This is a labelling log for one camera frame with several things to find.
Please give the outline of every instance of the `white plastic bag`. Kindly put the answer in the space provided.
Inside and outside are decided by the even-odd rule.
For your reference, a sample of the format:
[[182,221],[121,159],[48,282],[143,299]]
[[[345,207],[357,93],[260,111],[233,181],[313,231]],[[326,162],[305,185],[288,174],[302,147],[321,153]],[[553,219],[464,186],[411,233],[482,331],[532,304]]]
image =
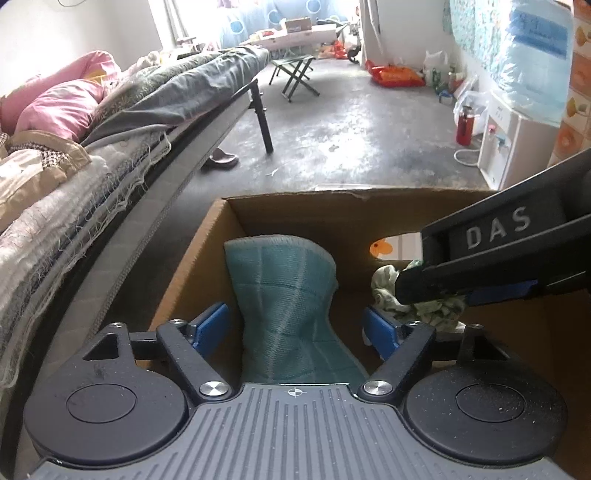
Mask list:
[[449,58],[447,52],[438,51],[437,53],[429,53],[425,55],[425,62],[423,63],[423,73],[425,74],[425,82],[430,87],[433,85],[433,69],[441,72],[441,81],[447,81],[449,74]]
[[472,131],[472,135],[483,134],[486,128],[488,101],[488,93],[474,92],[472,90],[465,92],[457,101],[456,106],[453,108],[453,119],[455,120],[456,125],[459,122],[462,108],[469,106],[472,108],[472,112],[474,113],[474,130]]

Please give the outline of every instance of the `concrete floor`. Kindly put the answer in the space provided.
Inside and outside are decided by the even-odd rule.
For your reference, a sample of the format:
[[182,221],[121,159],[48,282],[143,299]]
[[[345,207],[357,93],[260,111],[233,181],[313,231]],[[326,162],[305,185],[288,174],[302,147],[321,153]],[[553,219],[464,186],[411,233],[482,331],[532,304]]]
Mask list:
[[265,155],[256,116],[246,114],[222,145],[240,156],[240,165],[202,172],[194,181],[232,195],[320,184],[486,188],[478,169],[454,161],[452,108],[431,89],[382,88],[346,60],[312,65],[310,84],[320,97],[298,87],[291,104],[281,95],[286,74],[271,86],[271,66],[259,76],[273,155]]
[[291,104],[281,96],[286,75],[268,86],[272,68],[260,74],[275,153],[266,155],[256,115],[247,112],[222,144],[240,163],[195,175],[128,274],[107,322],[149,326],[215,198],[323,184],[486,188],[478,169],[454,161],[452,109],[432,90],[381,88],[346,60],[313,66],[311,84],[320,97],[300,87]]

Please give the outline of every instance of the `cardboard box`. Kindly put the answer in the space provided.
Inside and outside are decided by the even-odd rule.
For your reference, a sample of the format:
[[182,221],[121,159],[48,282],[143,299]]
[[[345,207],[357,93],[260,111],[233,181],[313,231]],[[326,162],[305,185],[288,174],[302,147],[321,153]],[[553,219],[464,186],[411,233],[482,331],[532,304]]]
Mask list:
[[288,33],[312,30],[312,20],[309,17],[295,18],[293,20],[281,20],[281,28]]
[[[191,242],[152,321],[191,320],[216,301],[233,311],[235,328],[212,366],[234,385],[241,371],[242,319],[226,269],[223,244],[243,236],[282,233],[327,249],[337,265],[339,289],[330,310],[336,333],[373,372],[381,361],[361,338],[361,312],[373,303],[374,271],[385,263],[369,253],[376,240],[417,232],[488,192],[383,189],[270,194],[217,200]],[[471,307],[465,323],[484,324],[563,395],[569,425],[554,460],[577,479],[591,479],[591,298],[586,291]]]

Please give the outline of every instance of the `pink pillow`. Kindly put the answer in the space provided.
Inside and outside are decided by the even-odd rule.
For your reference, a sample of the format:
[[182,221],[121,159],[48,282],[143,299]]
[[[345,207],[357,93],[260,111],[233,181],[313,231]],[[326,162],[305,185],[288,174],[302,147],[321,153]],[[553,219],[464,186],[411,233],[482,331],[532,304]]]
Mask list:
[[43,130],[80,142],[103,95],[104,87],[90,80],[61,83],[37,97],[22,111],[15,133]]
[[120,73],[121,69],[115,63],[113,55],[99,50],[87,53],[49,77],[33,77],[6,98],[0,99],[2,131],[13,135],[18,119],[27,105],[55,85],[77,79],[102,84],[103,79],[116,79]]

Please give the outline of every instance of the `black bed leg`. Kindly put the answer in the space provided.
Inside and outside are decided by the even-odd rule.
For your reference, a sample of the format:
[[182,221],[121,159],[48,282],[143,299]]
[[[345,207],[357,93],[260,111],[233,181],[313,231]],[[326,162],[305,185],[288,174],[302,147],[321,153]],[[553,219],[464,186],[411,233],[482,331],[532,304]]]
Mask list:
[[258,88],[258,80],[251,83],[252,105],[255,108],[256,116],[261,126],[262,139],[265,142],[265,149],[267,153],[273,153],[273,142],[271,141],[271,133],[269,132],[269,124],[267,123],[267,116],[262,105],[261,92]]

